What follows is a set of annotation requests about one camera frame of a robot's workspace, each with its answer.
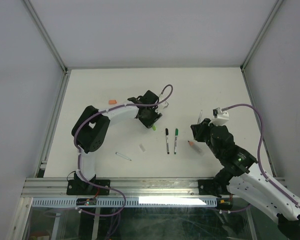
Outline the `silver green tip pen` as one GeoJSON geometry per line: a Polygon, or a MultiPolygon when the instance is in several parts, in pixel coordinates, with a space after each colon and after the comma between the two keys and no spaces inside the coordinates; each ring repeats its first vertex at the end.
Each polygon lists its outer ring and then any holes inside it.
{"type": "Polygon", "coordinates": [[[198,120],[197,120],[198,124],[200,124],[201,121],[202,121],[202,114],[203,114],[203,110],[201,109],[200,112],[199,112],[198,120]]]}

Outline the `white black end pen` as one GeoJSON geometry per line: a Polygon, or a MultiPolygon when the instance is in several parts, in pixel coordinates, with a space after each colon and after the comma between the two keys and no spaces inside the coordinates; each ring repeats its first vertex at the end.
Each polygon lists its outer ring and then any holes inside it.
{"type": "Polygon", "coordinates": [[[166,135],[166,132],[165,132],[165,144],[166,144],[166,152],[167,152],[167,154],[169,155],[169,154],[170,154],[170,148],[169,148],[169,136],[166,135]]]}

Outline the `white green end pen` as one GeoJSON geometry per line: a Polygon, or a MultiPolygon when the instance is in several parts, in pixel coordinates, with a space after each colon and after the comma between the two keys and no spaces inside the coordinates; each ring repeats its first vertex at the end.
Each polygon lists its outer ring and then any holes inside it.
{"type": "Polygon", "coordinates": [[[173,154],[177,154],[177,144],[178,144],[178,135],[174,133],[174,146],[173,146],[173,154]]]}

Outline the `white blue end pen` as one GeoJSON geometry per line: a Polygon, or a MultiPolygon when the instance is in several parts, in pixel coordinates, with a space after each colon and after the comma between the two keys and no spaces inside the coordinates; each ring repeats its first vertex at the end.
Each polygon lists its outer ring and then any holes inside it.
{"type": "Polygon", "coordinates": [[[124,154],[121,154],[121,153],[119,153],[119,152],[116,152],[115,154],[116,154],[117,156],[123,158],[123,159],[126,159],[126,160],[128,160],[128,161],[132,161],[131,158],[129,158],[128,156],[125,156],[124,154]]]}

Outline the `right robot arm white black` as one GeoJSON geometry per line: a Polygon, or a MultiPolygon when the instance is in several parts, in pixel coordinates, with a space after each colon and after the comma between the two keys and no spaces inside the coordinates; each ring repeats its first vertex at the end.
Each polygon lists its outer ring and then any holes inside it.
{"type": "Polygon", "coordinates": [[[235,144],[225,125],[206,118],[190,128],[194,140],[205,143],[222,165],[200,190],[218,198],[226,192],[236,195],[266,214],[285,237],[300,240],[300,197],[260,169],[259,161],[235,144]]]}

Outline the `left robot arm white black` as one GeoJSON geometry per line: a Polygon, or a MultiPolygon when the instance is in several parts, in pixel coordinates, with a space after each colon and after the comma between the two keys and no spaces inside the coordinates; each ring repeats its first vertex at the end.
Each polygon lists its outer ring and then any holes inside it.
{"type": "Polygon", "coordinates": [[[137,119],[150,129],[162,116],[158,107],[165,101],[148,90],[144,95],[130,97],[123,104],[108,109],[99,110],[92,105],[84,109],[71,131],[78,152],[77,188],[83,194],[90,194],[95,188],[92,180],[96,177],[94,152],[104,143],[108,128],[125,120],[137,119]]]}

